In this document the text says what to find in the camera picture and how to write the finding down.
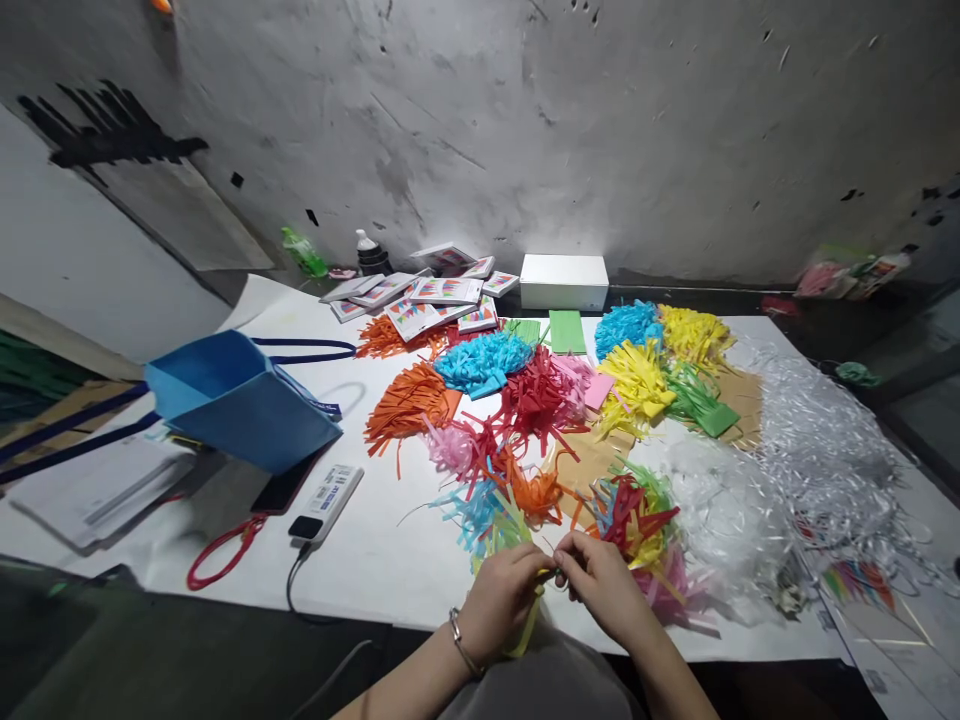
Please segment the black phone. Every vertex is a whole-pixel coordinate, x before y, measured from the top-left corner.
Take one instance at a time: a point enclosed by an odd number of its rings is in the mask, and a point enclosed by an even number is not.
[[[318,450],[286,472],[272,476],[260,494],[257,495],[257,499],[253,501],[250,512],[283,515],[290,508],[293,499],[300,492],[303,481],[307,479],[321,455],[323,455],[323,450]]]

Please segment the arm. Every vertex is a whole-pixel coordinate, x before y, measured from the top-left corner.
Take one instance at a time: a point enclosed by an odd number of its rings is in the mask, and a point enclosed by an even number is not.
[[[556,567],[525,543],[488,558],[460,611],[461,647],[477,667],[496,660],[506,640],[526,621],[537,575]],[[335,720],[421,720],[435,717],[473,675],[441,625],[413,655],[337,713]]]
[[[717,713],[670,636],[660,625],[615,545],[572,532],[554,555],[580,600],[613,640],[630,654],[655,720],[718,720]]]

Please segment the hand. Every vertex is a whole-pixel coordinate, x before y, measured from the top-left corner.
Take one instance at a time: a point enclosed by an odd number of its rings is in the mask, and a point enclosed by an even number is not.
[[[571,532],[553,557],[563,573],[557,587],[569,582],[570,599],[583,602],[603,631],[631,655],[651,631],[660,629],[616,545]]]
[[[536,598],[537,575],[556,563],[533,543],[501,550],[483,561],[457,623],[470,659],[485,666],[527,619]]]

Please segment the silver bangle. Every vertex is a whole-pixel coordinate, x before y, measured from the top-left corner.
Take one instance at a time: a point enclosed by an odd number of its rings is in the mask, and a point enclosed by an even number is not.
[[[459,608],[450,608],[450,627],[453,630],[453,644],[456,645],[457,650],[460,651],[463,661],[467,664],[467,669],[469,669],[473,676],[479,680],[483,677],[485,669],[478,667],[473,659],[467,655],[467,651],[463,649],[463,645],[461,643],[463,635],[460,634],[460,626],[457,624],[458,615],[460,615]]]

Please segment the blue bag handle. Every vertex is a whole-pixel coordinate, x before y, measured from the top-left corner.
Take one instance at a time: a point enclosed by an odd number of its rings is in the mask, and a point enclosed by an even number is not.
[[[351,345],[350,343],[341,342],[339,340],[270,338],[250,338],[250,340],[262,347],[291,345],[294,347],[332,347],[343,349],[343,352],[329,353],[327,355],[288,355],[270,357],[270,361],[275,365],[297,365],[301,363],[326,362],[327,360],[343,360],[345,358],[353,357],[357,354],[356,346]],[[115,397],[85,408],[80,412],[76,412],[73,415],[63,418],[62,420],[51,423],[45,428],[41,428],[36,432],[30,433],[26,437],[15,440],[9,445],[5,445],[4,447],[0,448],[0,465],[3,465],[11,458],[16,457],[20,453],[25,452],[36,445],[46,442],[50,438],[56,437],[67,430],[72,430],[77,425],[85,423],[87,420],[91,420],[95,417],[99,417],[104,413],[108,413],[114,408],[126,405],[131,400],[136,400],[137,398],[146,395],[148,392],[150,392],[150,388],[147,387],[147,384],[139,383],[138,385],[134,385],[129,390],[126,390]],[[339,408],[335,405],[325,405],[323,403],[315,404],[330,414],[339,415]],[[22,477],[32,475],[33,473],[41,470],[46,470],[47,468],[51,468],[54,465],[59,465],[67,460],[73,460],[81,455],[86,455],[88,452],[102,448],[104,445],[109,445],[110,443],[118,442],[124,438],[128,438],[131,435],[136,435],[138,432],[146,430],[153,424],[159,422],[161,419],[162,418],[157,413],[149,412],[132,425],[125,425],[122,428],[111,430],[108,433],[104,433],[103,435],[99,435],[90,440],[84,440],[81,443],[77,443],[76,445],[66,448],[65,450],[51,453],[46,457],[34,460],[26,465],[20,465],[7,470],[6,472],[0,473],[0,485],[4,485],[14,480],[19,480]]]
[[[356,345],[341,342],[340,340],[297,340],[283,338],[250,338],[261,347],[279,347],[291,345],[293,347],[336,347],[343,348],[343,352],[327,355],[274,355],[270,361],[275,365],[299,365],[308,362],[326,362],[327,360],[344,360],[357,354]]]

